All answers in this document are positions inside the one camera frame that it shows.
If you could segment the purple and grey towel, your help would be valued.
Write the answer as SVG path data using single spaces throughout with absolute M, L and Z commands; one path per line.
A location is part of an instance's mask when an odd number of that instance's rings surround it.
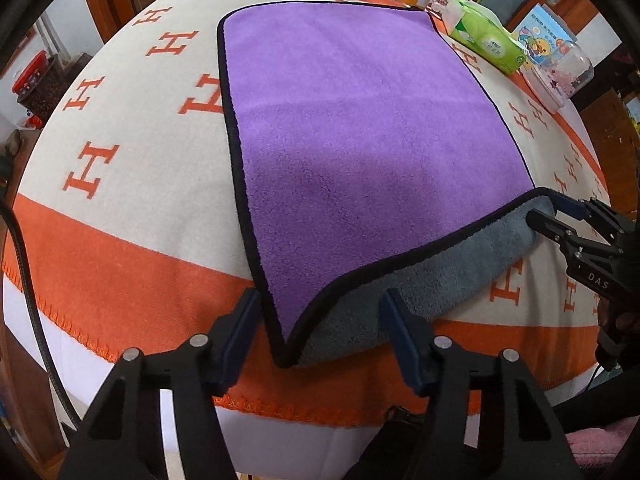
M 441 318 L 535 245 L 554 211 L 506 123 L 431 18 L 288 1 L 217 29 L 236 210 L 282 367 L 385 341 L 396 289 Z

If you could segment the pink base clear jar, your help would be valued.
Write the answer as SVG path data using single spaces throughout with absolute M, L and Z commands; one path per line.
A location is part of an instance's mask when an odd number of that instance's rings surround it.
M 543 61 L 524 65 L 522 75 L 542 106 L 555 114 L 588 84 L 594 68 L 581 47 L 565 41 Z

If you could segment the blue children's book box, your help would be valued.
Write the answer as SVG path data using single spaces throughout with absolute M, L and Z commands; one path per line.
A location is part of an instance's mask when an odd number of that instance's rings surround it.
M 514 28 L 512 37 L 526 47 L 529 61 L 534 64 L 541 64 L 557 50 L 565 53 L 564 44 L 577 41 L 567 24 L 546 4 L 539 3 Z

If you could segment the green tissue pack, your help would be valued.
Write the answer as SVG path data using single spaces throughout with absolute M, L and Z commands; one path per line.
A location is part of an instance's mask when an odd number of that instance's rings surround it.
M 497 15 L 472 0 L 448 0 L 440 11 L 449 37 L 479 54 L 510 76 L 527 58 L 527 50 L 501 24 Z

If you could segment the orange and cream H blanket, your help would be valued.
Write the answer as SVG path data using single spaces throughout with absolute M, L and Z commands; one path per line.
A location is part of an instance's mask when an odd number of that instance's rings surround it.
M 14 210 L 55 364 L 77 399 L 92 400 L 127 348 L 175 348 L 256 287 L 236 210 L 217 29 L 233 11 L 288 1 L 405 9 L 390 0 L 178 0 L 160 26 L 196 37 L 155 51 L 156 29 L 121 29 L 41 133 Z M 608 195 L 579 119 L 548 113 L 521 77 L 503 75 L 420 12 L 495 104 L 538 188 Z M 565 399 L 596 364 L 598 300 L 567 277 L 555 244 L 535 236 L 506 272 L 433 321 L 469 350 L 518 350 L 538 384 Z M 220 400 L 226 414 L 329 427 L 378 426 L 394 404 L 423 406 L 386 338 L 333 361 L 282 367 L 266 323 Z

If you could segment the red lidded container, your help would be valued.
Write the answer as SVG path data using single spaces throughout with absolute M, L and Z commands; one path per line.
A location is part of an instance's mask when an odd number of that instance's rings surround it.
M 40 50 L 18 74 L 14 80 L 12 92 L 17 96 L 24 96 L 40 81 L 48 67 L 49 55 L 46 50 Z

